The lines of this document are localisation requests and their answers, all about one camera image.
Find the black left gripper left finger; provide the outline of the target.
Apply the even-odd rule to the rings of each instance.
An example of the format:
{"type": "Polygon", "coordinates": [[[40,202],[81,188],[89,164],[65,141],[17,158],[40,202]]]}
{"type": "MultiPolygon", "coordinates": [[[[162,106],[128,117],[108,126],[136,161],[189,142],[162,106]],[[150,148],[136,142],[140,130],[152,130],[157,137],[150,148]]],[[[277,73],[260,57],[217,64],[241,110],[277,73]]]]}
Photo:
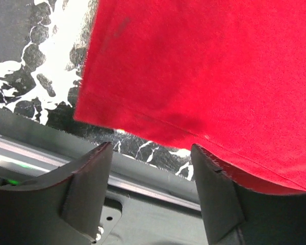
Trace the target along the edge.
{"type": "Polygon", "coordinates": [[[0,178],[0,244],[95,244],[112,155],[105,142],[18,184],[0,178]]]}

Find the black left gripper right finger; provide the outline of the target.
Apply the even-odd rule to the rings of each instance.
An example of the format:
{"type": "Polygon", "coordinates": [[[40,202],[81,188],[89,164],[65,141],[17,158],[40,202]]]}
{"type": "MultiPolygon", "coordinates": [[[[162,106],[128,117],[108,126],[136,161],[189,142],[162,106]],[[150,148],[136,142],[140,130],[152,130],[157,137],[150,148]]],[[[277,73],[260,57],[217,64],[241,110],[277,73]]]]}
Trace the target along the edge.
{"type": "Polygon", "coordinates": [[[306,244],[306,191],[255,177],[196,144],[191,160],[209,244],[306,244]]]}

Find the dark red t shirt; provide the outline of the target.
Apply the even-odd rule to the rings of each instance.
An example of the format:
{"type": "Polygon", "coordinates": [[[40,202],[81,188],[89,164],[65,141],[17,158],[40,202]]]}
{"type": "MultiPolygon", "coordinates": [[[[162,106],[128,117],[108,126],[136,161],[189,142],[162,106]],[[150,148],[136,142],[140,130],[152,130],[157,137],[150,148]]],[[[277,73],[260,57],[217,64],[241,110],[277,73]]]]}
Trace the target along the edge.
{"type": "Polygon", "coordinates": [[[74,119],[306,191],[306,1],[100,1],[74,119]]]}

